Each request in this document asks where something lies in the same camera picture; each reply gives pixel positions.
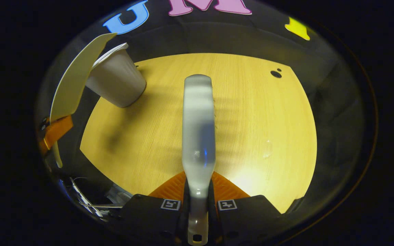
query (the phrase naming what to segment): orange gripper base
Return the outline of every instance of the orange gripper base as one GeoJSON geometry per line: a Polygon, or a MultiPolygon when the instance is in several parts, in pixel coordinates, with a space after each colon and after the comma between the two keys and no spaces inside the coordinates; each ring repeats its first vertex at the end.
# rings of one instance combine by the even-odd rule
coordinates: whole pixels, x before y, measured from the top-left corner
{"type": "MultiPolygon", "coordinates": [[[[250,197],[242,191],[238,186],[234,185],[227,178],[214,172],[212,174],[212,184],[214,185],[215,202],[220,200],[231,200],[250,197]]],[[[156,190],[151,192],[149,196],[180,200],[183,203],[183,189],[185,188],[185,172],[181,172],[174,177],[161,184],[156,190]]]]}

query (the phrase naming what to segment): wooden table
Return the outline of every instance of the wooden table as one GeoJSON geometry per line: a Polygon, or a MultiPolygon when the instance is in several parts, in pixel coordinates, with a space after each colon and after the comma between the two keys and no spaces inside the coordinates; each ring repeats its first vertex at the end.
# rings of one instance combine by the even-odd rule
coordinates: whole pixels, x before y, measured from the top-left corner
{"type": "Polygon", "coordinates": [[[132,194],[149,194],[183,171],[183,83],[212,78],[215,171],[250,196],[262,194],[284,213],[305,195],[316,163],[316,128],[308,98],[289,66],[254,57],[193,53],[136,63],[147,80],[127,108],[101,98],[80,149],[104,175],[132,194]],[[280,69],[282,78],[271,71],[280,69]]]}

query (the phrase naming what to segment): dark background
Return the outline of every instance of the dark background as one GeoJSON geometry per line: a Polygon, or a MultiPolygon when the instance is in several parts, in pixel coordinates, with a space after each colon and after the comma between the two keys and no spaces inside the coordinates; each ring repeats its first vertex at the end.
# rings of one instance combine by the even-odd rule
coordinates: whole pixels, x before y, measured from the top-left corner
{"type": "MultiPolygon", "coordinates": [[[[0,243],[123,244],[50,183],[31,129],[36,90],[56,54],[125,2],[0,2],[0,243]]],[[[394,245],[394,1],[270,3],[314,18],[347,44],[372,80],[380,117],[375,155],[360,185],[286,245],[394,245]]]]}

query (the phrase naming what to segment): blue letter u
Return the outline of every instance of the blue letter u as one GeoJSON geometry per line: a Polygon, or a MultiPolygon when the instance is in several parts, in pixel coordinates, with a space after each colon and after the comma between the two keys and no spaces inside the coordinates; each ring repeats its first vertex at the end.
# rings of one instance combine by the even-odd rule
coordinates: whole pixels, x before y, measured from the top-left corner
{"type": "Polygon", "coordinates": [[[127,33],[139,27],[148,19],[148,10],[145,7],[144,3],[147,3],[147,0],[137,3],[127,9],[127,11],[132,10],[135,13],[136,19],[134,21],[128,24],[123,24],[121,20],[119,20],[119,16],[121,14],[117,14],[108,21],[106,21],[103,26],[107,27],[110,32],[117,32],[118,34],[127,33]]]}

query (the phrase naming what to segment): cup rim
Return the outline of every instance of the cup rim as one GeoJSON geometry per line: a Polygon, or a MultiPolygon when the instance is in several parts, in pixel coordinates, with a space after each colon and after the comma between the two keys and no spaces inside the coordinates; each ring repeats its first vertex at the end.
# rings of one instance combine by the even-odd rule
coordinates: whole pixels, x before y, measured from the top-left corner
{"type": "Polygon", "coordinates": [[[104,55],[100,56],[100,58],[98,58],[94,64],[92,65],[92,69],[94,69],[95,67],[97,67],[101,62],[105,61],[111,54],[117,52],[118,50],[122,50],[122,49],[127,49],[129,47],[129,45],[127,44],[127,42],[118,45],[115,48],[112,48],[111,50],[109,50],[108,52],[106,52],[104,55]]]}

